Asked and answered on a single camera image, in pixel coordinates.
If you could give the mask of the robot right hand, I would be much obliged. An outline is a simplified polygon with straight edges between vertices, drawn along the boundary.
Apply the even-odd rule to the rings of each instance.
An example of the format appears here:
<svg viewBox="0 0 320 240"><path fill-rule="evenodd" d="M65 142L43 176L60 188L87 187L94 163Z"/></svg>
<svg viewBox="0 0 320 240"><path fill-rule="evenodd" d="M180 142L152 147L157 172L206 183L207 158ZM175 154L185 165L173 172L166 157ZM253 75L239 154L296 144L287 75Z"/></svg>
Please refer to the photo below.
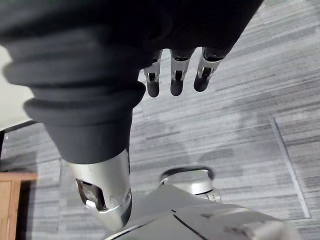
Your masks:
<svg viewBox="0 0 320 240"><path fill-rule="evenodd" d="M42 123L75 174L82 202L110 230L132 210L133 108L159 94L161 53L171 53L172 95L202 48L194 89L204 91L261 6L260 0L3 0L3 73L28 87L23 107Z"/></svg>

